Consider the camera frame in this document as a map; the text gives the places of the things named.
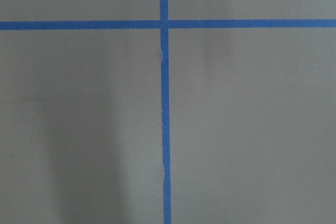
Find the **brown paper table cover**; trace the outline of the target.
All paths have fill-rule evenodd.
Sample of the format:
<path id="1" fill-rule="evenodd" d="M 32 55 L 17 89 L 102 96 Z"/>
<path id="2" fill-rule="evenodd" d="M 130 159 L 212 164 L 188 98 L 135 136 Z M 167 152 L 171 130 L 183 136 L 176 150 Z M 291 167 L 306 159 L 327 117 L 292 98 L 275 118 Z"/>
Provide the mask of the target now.
<path id="1" fill-rule="evenodd" d="M 335 0 L 1 0 L 1 223 L 335 223 Z"/>

